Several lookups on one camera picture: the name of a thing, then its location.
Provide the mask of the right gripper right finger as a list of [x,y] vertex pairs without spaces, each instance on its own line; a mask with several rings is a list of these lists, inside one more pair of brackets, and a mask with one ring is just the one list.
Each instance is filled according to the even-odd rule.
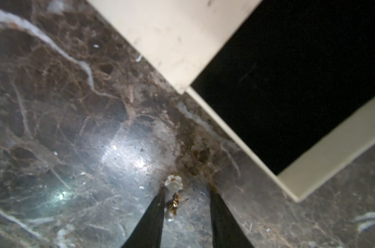
[[221,195],[217,193],[216,188],[211,184],[209,185],[209,192],[213,247],[254,248]]

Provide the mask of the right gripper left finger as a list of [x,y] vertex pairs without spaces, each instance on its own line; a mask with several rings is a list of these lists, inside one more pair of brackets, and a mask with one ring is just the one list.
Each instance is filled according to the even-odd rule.
[[160,187],[136,228],[122,248],[160,248],[164,214],[165,188]]

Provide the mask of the gold pearl earring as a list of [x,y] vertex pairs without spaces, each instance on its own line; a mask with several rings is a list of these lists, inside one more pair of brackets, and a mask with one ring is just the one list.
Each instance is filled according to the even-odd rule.
[[165,221],[174,222],[177,218],[178,210],[189,201],[189,198],[182,197],[184,184],[182,178],[178,175],[169,175],[164,186],[172,194],[172,198],[165,206]]

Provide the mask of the cream drawer jewelry box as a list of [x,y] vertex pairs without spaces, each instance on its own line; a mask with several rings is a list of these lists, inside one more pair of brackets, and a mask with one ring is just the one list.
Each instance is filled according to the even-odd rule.
[[91,1],[300,202],[375,145],[375,1]]

